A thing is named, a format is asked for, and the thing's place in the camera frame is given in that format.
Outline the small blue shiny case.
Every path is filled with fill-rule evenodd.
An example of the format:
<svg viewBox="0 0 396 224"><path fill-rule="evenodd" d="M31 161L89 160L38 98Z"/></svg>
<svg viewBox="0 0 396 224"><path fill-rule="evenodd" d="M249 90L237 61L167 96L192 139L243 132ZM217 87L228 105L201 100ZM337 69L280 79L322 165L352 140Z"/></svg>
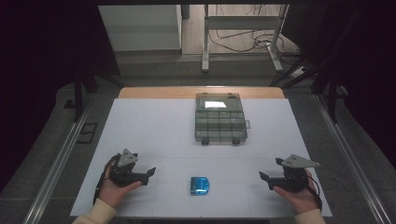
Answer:
<svg viewBox="0 0 396 224"><path fill-rule="evenodd" d="M206 195L209 191L209 181L206 177L191 178L191 195Z"/></svg>

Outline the black floor plate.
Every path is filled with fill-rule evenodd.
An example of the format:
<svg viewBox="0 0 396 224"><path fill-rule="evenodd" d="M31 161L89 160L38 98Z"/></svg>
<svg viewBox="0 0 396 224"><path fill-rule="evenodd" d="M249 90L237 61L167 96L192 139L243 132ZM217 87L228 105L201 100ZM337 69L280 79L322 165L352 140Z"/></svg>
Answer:
<svg viewBox="0 0 396 224"><path fill-rule="evenodd" d="M97 122L84 123L78 134L77 144L90 144L95 136L97 126Z"/></svg>

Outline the person's right hand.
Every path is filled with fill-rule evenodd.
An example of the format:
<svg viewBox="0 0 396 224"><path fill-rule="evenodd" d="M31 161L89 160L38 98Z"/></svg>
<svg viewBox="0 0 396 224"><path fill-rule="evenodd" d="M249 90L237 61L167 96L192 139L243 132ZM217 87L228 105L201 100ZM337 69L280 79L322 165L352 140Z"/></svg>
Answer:
<svg viewBox="0 0 396 224"><path fill-rule="evenodd" d="M278 186L273 187L273 190L278 195L282 196L292 204L297 215L319 209L319 205L316 199L317 191L312 180L312 175L308 170L305 170L305 172L308 176L308 189L304 189L297 193L292 193Z"/></svg>

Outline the clear plastic compartment box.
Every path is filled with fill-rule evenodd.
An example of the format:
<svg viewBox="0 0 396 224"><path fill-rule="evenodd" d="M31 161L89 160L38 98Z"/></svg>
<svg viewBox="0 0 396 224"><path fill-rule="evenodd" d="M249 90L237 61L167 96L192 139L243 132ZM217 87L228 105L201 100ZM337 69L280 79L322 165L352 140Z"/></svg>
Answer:
<svg viewBox="0 0 396 224"><path fill-rule="evenodd" d="M245 143L247 122L239 94L197 93L194 137L203 146Z"/></svg>

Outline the wooden table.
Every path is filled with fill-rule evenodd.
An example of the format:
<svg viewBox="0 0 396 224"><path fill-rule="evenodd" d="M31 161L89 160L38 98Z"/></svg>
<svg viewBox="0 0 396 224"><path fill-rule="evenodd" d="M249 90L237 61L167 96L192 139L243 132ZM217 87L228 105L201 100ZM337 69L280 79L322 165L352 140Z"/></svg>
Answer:
<svg viewBox="0 0 396 224"><path fill-rule="evenodd" d="M284 99L277 87L182 86L127 87L120 90L121 99L194 99L197 93L238 93L242 99Z"/></svg>

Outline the white power strip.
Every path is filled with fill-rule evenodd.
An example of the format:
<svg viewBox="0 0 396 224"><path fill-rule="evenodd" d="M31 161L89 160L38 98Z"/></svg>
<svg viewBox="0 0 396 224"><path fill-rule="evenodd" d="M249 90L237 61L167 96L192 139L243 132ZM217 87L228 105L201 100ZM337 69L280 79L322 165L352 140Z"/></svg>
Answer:
<svg viewBox="0 0 396 224"><path fill-rule="evenodd" d="M306 72L306 71L307 71L307 68L306 68L305 66L301 66L301 67L299 67L298 69L296 69L294 72L292 72L292 73L290 74L290 77L291 77L291 78L296 78L296 77L302 75L302 74L303 74L304 72Z"/></svg>

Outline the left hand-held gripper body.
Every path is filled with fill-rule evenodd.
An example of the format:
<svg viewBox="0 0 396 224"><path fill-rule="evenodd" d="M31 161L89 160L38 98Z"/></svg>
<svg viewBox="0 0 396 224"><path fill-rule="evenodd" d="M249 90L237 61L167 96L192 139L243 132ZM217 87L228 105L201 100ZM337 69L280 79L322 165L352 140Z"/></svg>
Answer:
<svg viewBox="0 0 396 224"><path fill-rule="evenodd" d="M126 187L134 182L141 181L146 186L149 179L144 173L134 173L133 169L138 157L134 158L133 153L125 148L110 160L109 179L119 187Z"/></svg>

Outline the black tripod stand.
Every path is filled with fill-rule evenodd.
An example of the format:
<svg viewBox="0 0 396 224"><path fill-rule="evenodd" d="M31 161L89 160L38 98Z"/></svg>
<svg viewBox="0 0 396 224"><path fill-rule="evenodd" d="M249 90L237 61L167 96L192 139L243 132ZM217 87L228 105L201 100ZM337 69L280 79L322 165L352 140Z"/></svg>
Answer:
<svg viewBox="0 0 396 224"><path fill-rule="evenodd" d="M287 89L317 74L311 85L311 91L314 94L321 94L328 87L327 113L332 121L336 123L337 70L340 66L338 57L360 15L361 10L356 7L351 7L348 10L338 9L337 12L334 11L332 14L327 13L324 16L324 20L328 20L328 22L323 22L320 28L321 31L325 30L325 35L311 49L305 50L301 58L289 70L280 77L275 77L271 81L270 86ZM312 67L298 77L282 82L286 77L290 77L291 73L296 71L297 66L302 63L309 63Z"/></svg>

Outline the white cabinet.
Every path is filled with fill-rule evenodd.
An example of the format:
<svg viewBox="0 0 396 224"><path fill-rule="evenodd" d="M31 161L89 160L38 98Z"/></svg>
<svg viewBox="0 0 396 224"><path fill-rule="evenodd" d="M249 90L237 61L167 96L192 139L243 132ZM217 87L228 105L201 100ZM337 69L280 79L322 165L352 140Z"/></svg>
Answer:
<svg viewBox="0 0 396 224"><path fill-rule="evenodd" d="M181 5L98 9L114 51L181 49Z"/></svg>

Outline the black metal stand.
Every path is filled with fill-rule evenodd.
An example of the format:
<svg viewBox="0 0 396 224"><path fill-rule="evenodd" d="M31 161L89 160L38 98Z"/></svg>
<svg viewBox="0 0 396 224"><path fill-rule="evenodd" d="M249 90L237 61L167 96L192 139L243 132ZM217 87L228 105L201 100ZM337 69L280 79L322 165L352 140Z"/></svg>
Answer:
<svg viewBox="0 0 396 224"><path fill-rule="evenodd" d="M74 71L74 100L68 100L64 105L64 108L75 109L74 122L80 120L84 111L82 88L85 88L88 93L97 93L98 91L98 84L94 78L95 76L103 78L104 80L114 84L120 89L125 87L125 85L121 81L115 79L110 74L94 68L91 65L78 67Z"/></svg>

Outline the person's left hand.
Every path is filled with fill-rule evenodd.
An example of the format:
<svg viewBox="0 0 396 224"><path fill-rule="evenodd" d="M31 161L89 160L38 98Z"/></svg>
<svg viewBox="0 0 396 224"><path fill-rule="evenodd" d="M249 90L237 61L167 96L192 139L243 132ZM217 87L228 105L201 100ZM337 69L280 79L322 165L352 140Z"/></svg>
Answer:
<svg viewBox="0 0 396 224"><path fill-rule="evenodd" d="M134 182L126 187L119 187L109 179L110 169L106 169L105 180L99 190L98 198L113 208L116 208L125 196L142 185L141 181Z"/></svg>

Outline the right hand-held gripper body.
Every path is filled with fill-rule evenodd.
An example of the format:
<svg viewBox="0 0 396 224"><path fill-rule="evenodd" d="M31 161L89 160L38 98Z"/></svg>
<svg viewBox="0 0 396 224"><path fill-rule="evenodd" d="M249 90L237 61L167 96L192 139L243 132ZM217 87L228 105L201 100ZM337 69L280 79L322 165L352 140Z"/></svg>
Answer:
<svg viewBox="0 0 396 224"><path fill-rule="evenodd" d="M308 186L308 177L305 169L319 167L319 163L291 154L282 165L283 177L269 177L267 181L270 190L278 186L289 192L300 192Z"/></svg>

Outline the white metal desk frame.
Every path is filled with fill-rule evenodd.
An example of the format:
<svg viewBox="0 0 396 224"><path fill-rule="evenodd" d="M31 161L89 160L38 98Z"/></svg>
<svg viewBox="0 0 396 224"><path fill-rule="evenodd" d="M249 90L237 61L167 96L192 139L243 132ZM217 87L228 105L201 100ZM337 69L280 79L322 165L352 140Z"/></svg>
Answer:
<svg viewBox="0 0 396 224"><path fill-rule="evenodd" d="M210 30L272 30L271 42L266 45L273 66L277 72L282 72L283 67L280 57L276 53L276 42L286 18L288 5L281 5L277 16L264 15L209 15L209 5L205 5L204 43L202 50L202 71L209 71L209 31Z"/></svg>

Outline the white board table cover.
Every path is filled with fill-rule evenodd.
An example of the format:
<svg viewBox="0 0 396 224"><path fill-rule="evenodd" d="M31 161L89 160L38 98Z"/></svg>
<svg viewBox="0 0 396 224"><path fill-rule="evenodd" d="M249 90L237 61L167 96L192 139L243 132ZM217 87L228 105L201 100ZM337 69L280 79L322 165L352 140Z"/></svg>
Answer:
<svg viewBox="0 0 396 224"><path fill-rule="evenodd" d="M92 207L94 189L108 160L125 148L138 153L134 170L156 167L145 187L129 193L118 208L135 218L292 217L288 201L269 190L259 172L280 176L276 158L307 157L286 99L246 99L250 123L240 146L203 146L195 141L192 99L117 99L72 208L79 216ZM191 195L191 178L206 177L206 195Z"/></svg>

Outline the metal floor rail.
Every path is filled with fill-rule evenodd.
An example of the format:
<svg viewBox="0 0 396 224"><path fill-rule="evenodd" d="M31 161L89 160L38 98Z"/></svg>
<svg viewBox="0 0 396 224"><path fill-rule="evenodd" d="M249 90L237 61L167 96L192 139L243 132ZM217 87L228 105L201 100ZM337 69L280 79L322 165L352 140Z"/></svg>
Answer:
<svg viewBox="0 0 396 224"><path fill-rule="evenodd" d="M385 205L382 203L379 195L375 191L374 186L370 183L367 175L363 172L361 165L358 163L350 144L342 133L339 125L333 121L328 114L328 107L320 95L313 95L313 98L318 105L320 113L324 118L330 133L332 134L341 154L346 161L346 164L354 176L355 181L361 191L361 194L370 208L377 224L394 224L391 220Z"/></svg>
<svg viewBox="0 0 396 224"><path fill-rule="evenodd" d="M60 151L55 157L55 160L51 165L37 195L35 196L35 199L31 204L31 207L22 224L39 224L47 208L47 205L50 202L50 197L56 188L72 149L77 142L82 126L88 117L89 112L91 111L91 107L92 102L89 101L86 108L82 110L82 114L79 119L72 125L70 132L68 133Z"/></svg>

